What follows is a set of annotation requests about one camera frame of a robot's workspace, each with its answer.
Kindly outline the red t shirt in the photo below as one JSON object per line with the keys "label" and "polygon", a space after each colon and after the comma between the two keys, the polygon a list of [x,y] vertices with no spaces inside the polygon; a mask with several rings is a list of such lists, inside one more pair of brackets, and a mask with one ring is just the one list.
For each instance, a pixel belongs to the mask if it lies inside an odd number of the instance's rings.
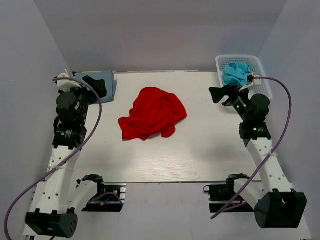
{"label": "red t shirt", "polygon": [[145,87],[134,101],[129,116],[119,118],[118,123],[124,141],[145,141],[155,134],[171,137],[176,124],[186,117],[186,108],[175,94],[157,87]]}

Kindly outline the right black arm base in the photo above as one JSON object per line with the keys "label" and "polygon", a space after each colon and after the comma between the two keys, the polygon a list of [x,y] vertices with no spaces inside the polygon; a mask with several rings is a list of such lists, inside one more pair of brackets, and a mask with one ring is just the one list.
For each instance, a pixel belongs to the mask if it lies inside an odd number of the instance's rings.
{"label": "right black arm base", "polygon": [[[203,192],[209,196],[209,212],[215,214],[233,196],[225,184],[210,184],[203,187]],[[253,213],[253,208],[238,196],[225,210],[225,213]]]}

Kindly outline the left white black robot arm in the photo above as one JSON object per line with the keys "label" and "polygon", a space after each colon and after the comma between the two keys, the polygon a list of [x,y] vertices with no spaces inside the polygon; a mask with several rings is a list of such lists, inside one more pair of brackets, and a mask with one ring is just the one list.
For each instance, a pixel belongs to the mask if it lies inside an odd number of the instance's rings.
{"label": "left white black robot arm", "polygon": [[55,82],[57,118],[54,121],[53,148],[44,190],[34,210],[25,216],[26,225],[39,236],[71,238],[78,225],[78,213],[94,198],[105,196],[99,175],[87,175],[70,194],[70,185],[81,150],[92,134],[85,127],[89,106],[107,96],[104,79],[88,75],[73,80],[64,74]]}

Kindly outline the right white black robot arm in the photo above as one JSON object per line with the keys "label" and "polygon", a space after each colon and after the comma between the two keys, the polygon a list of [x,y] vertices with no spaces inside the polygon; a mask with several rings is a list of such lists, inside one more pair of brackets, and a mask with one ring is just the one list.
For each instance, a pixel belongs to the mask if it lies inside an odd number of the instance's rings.
{"label": "right white black robot arm", "polygon": [[239,136],[256,165],[253,176],[259,175],[263,189],[243,173],[231,174],[226,179],[229,202],[241,199],[254,211],[255,220],[263,229],[296,229],[300,225],[307,198],[297,192],[286,178],[274,153],[272,137],[265,122],[270,100],[263,94],[249,97],[248,89],[228,84],[210,87],[215,104],[223,98],[224,107],[233,107],[242,119]]}

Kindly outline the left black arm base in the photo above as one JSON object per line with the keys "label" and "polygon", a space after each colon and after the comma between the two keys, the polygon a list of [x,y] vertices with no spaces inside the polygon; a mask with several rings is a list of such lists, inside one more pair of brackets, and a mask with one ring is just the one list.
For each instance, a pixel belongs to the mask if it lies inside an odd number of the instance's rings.
{"label": "left black arm base", "polygon": [[126,197],[125,183],[99,183],[97,194],[90,199],[83,212],[120,213]]}

